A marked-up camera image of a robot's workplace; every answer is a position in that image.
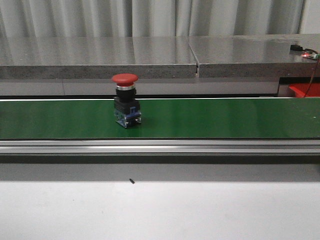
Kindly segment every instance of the green conveyor belt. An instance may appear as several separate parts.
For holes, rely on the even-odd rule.
[[[112,100],[0,101],[0,139],[319,138],[320,98],[145,99],[142,124]]]

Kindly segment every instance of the white surface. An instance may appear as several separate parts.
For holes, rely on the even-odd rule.
[[[320,34],[320,1],[305,0],[300,24],[301,34]]]
[[[61,79],[0,79],[0,96],[63,96]]]
[[[316,165],[0,167],[0,239],[4,240],[317,240],[320,236]]]
[[[278,77],[139,79],[138,95],[276,94]],[[105,79],[64,79],[65,95],[115,95]]]

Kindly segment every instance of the chrome ring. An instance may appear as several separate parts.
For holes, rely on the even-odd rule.
[[[117,85],[115,89],[120,90],[120,91],[128,91],[128,90],[132,90],[135,88],[136,88],[136,86],[133,84],[131,86],[118,86]]]

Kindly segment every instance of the emergency stop button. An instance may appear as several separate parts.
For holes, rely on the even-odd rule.
[[[134,85],[134,82],[137,80],[138,76],[132,73],[121,73],[112,77],[112,81],[114,81],[119,87],[130,87]]]

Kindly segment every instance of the red container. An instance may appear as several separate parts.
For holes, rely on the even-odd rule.
[[[308,90],[309,83],[290,84],[289,88],[295,92],[296,98],[303,98]],[[320,83],[312,83],[306,97],[320,97]]]

